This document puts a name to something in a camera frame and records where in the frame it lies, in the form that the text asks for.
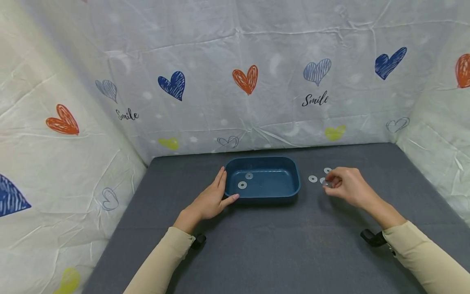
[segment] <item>black clamp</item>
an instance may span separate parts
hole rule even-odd
[[[205,241],[206,241],[205,235],[199,234],[196,236],[196,239],[191,245],[191,248],[194,250],[199,250],[204,245]]]
[[[380,247],[387,244],[387,240],[385,240],[382,231],[374,234],[371,230],[365,229],[360,233],[360,236],[372,247]]]

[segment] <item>orange heart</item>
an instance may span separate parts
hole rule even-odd
[[[242,88],[248,95],[253,93],[253,90],[256,87],[256,82],[258,81],[258,67],[252,65],[248,70],[248,76],[245,76],[243,71],[234,70],[232,73],[235,83]]]
[[[462,55],[455,65],[455,75],[459,88],[470,87],[470,54]]]
[[[51,130],[62,134],[78,135],[78,124],[67,107],[63,106],[62,104],[58,104],[56,106],[56,110],[60,119],[48,118],[46,120],[46,125],[51,128]]]

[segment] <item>heart outline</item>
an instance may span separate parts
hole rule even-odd
[[[239,69],[235,69],[232,72],[232,77],[235,83],[243,90],[246,94],[251,95],[258,82],[258,67],[256,65],[250,66],[247,75]]]
[[[304,69],[304,79],[310,82],[314,82],[317,87],[320,86],[321,80],[331,69],[331,59],[325,58],[320,60],[317,64],[310,62]]]
[[[174,72],[171,80],[167,80],[165,77],[158,77],[158,84],[160,88],[175,97],[176,99],[183,101],[184,87],[186,86],[186,79],[184,74],[180,71]]]
[[[470,87],[470,54],[462,55],[455,64],[455,77],[459,88]]]
[[[103,82],[96,80],[94,81],[94,84],[96,85],[98,90],[101,92],[101,94],[105,95],[112,101],[118,103],[116,99],[118,95],[118,88],[112,81],[108,79],[104,79]]]
[[[176,140],[176,138],[170,138],[168,140],[160,138],[158,139],[158,143],[162,145],[163,147],[166,147],[170,150],[173,150],[173,151],[178,150],[178,140]]]
[[[46,119],[46,125],[53,131],[66,135],[78,135],[80,130],[78,128],[77,121],[73,118],[70,111],[62,104],[58,104],[55,107],[58,118]]]
[[[21,191],[7,177],[0,174],[0,217],[31,208]]]
[[[398,66],[398,64],[403,60],[408,49],[402,47],[393,53],[389,58],[387,54],[382,54],[376,59],[375,70],[376,74],[383,80],[385,80],[388,75]]]
[[[397,130],[395,130],[394,132],[393,132],[392,130],[390,130],[390,128],[389,128],[390,125],[396,126],[396,125],[398,124],[398,122],[401,121],[401,120],[404,121],[404,124],[403,124],[402,126],[400,126],[400,127],[399,127]],[[407,127],[407,126],[409,125],[409,123],[410,123],[410,119],[409,119],[409,118],[407,118],[407,117],[402,117],[402,118],[400,118],[400,119],[397,120],[397,121],[391,120],[391,121],[387,122],[387,123],[385,124],[385,127],[387,128],[387,130],[388,130],[390,133],[395,134],[395,133],[397,133],[398,131],[400,131],[401,129]]]
[[[337,128],[328,127],[325,129],[325,137],[330,141],[338,141],[346,132],[346,125],[340,125]]]
[[[232,146],[230,146],[229,144],[230,144],[230,142],[233,141],[233,140],[235,140],[235,144],[234,144],[233,147],[232,147]],[[235,149],[235,148],[238,146],[238,143],[240,142],[240,139],[238,139],[237,136],[230,136],[230,137],[228,138],[228,140],[226,140],[225,138],[217,138],[217,142],[219,142],[219,144],[222,145],[222,146],[228,146],[228,147],[230,147],[230,148],[232,148],[232,149]]]
[[[116,201],[116,207],[109,208],[106,206],[106,203],[111,203],[111,201],[108,199],[107,194],[110,194],[114,198],[114,200]],[[111,210],[116,209],[119,206],[118,197],[116,196],[116,193],[111,188],[104,188],[102,195],[103,195],[103,198],[105,199],[105,201],[103,201],[101,204],[104,210],[111,211]]]

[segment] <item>person's left hand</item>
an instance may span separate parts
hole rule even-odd
[[[212,184],[202,191],[187,209],[197,212],[203,220],[213,218],[221,213],[224,208],[234,203],[239,197],[238,194],[235,194],[222,200],[226,180],[227,172],[222,167]]]
[[[240,195],[235,194],[222,200],[226,179],[227,172],[222,167],[212,184],[202,191],[193,203],[181,211],[173,227],[190,234],[200,220],[213,218],[234,203]]]

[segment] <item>white cloth wall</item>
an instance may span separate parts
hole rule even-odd
[[[145,166],[18,3],[0,11],[0,292],[78,293]]]
[[[395,141],[464,2],[22,1],[147,163]]]
[[[79,293],[142,162],[157,156],[399,138],[468,220],[470,88],[456,89],[453,72],[470,53],[467,0],[3,0],[0,10],[0,199],[23,200],[0,217],[7,293]],[[74,120],[58,121],[58,104]]]
[[[457,24],[397,145],[470,225],[470,30]]]

